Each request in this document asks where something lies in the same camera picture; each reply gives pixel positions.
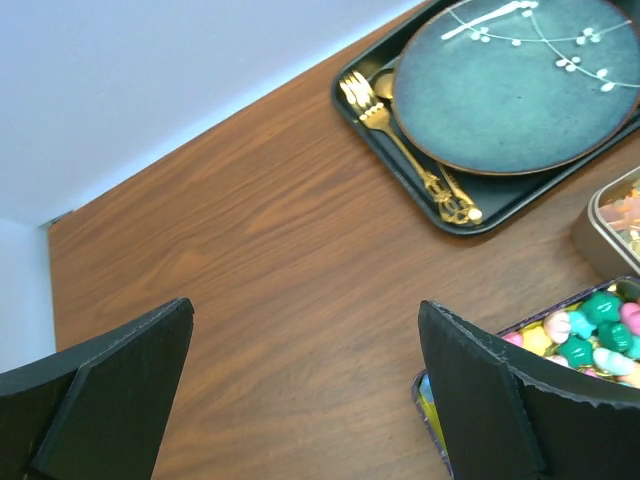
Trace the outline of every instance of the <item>bead container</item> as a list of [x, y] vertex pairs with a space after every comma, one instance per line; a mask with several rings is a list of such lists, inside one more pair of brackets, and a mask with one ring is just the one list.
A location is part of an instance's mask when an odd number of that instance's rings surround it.
[[[496, 334], [558, 364], [622, 388], [640, 388], [640, 279], [624, 276], [580, 292]], [[413, 399], [451, 475], [428, 372]]]
[[591, 197], [571, 239], [602, 278], [640, 276], [640, 167]]

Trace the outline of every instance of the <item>silver container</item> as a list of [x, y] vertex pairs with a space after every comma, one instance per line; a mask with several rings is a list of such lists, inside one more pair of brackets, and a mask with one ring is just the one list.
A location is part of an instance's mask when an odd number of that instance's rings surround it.
[[571, 240], [603, 278], [640, 276], [640, 257], [609, 226], [600, 207], [622, 198], [640, 180], [640, 167], [598, 190], [571, 229]]

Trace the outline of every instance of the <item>wooden table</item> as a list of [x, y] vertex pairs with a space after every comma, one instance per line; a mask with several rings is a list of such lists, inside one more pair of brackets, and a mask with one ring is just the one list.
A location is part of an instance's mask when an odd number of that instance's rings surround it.
[[389, 28], [51, 228], [59, 348], [195, 305], [154, 479], [445, 479], [410, 398], [420, 300], [496, 331], [598, 281], [569, 227], [640, 141], [496, 235], [442, 234], [330, 103]]

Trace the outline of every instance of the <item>white branch design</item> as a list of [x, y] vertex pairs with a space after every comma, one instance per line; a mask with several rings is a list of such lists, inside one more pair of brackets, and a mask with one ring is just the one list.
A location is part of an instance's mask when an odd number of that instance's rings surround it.
[[[473, 1], [474, 0], [465, 0], [464, 2], [457, 4], [455, 8], [458, 8], [462, 5], [465, 5]], [[585, 45], [588, 41], [590, 41], [591, 43], [599, 43], [605, 34], [613, 32], [614, 30], [618, 30], [620, 28], [623, 28], [631, 24], [632, 23], [631, 20], [627, 20], [619, 25], [615, 25], [613, 27], [609, 27], [597, 32], [593, 28], [588, 27], [588, 28], [585, 28], [582, 31], [582, 34], [579, 36], [549, 39], [544, 36], [544, 33], [540, 28], [540, 24], [538, 23], [538, 20], [536, 19], [533, 12], [533, 9], [537, 8], [538, 6], [539, 6], [539, 2], [537, 1], [526, 1], [526, 0], [512, 1], [491, 13], [488, 13], [486, 15], [476, 18], [475, 20], [472, 20], [471, 22], [465, 22], [464, 20], [462, 20], [455, 13], [454, 11], [455, 8], [447, 8], [446, 9], [447, 13], [449, 13], [449, 15], [451, 15], [460, 24], [460, 26], [451, 30], [450, 32], [445, 33], [444, 35], [442, 35], [441, 38], [442, 40], [449, 40], [457, 36], [461, 32], [468, 30], [472, 32], [471, 33], [472, 40], [481, 40], [483, 43], [488, 43], [492, 38], [497, 40], [508, 40], [511, 42], [511, 44], [514, 47], [519, 47], [523, 43], [544, 43], [547, 47], [549, 47], [551, 51], [553, 51], [559, 57], [559, 60], [556, 61], [556, 66], [560, 68], [564, 68], [567, 72], [579, 71], [584, 75], [587, 75], [596, 80], [600, 80], [603, 83], [601, 87], [601, 90], [603, 92], [610, 92], [611, 90], [613, 90], [614, 87], [640, 88], [640, 85], [636, 85], [632, 83], [624, 83], [624, 82], [614, 82], [608, 79], [607, 75], [609, 71], [606, 68], [601, 68], [596, 73], [590, 72], [589, 70], [586, 70], [585, 68], [582, 68], [578, 65], [579, 63], [582, 62], [582, 59], [580, 57], [574, 56], [569, 58], [565, 56], [560, 50], [558, 50], [555, 47], [555, 45], [553, 45], [554, 43], [558, 43], [558, 42], [575, 42], [577, 45]], [[494, 35], [489, 33], [489, 28], [487, 27], [481, 27], [479, 29], [475, 28], [477, 25], [480, 25], [482, 23], [485, 23], [495, 18], [502, 17], [504, 15], [514, 13], [518, 10], [522, 10], [521, 15], [525, 18], [528, 18], [531, 21], [531, 24], [534, 30], [536, 31], [538, 38], [505, 37], [502, 35]]]

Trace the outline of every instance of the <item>blue plate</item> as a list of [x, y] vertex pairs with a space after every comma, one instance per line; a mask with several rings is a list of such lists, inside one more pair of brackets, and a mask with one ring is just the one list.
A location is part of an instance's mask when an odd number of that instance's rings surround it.
[[640, 37], [604, 0], [466, 0], [411, 39], [394, 111], [409, 140], [484, 175], [551, 169], [614, 135], [640, 99]]

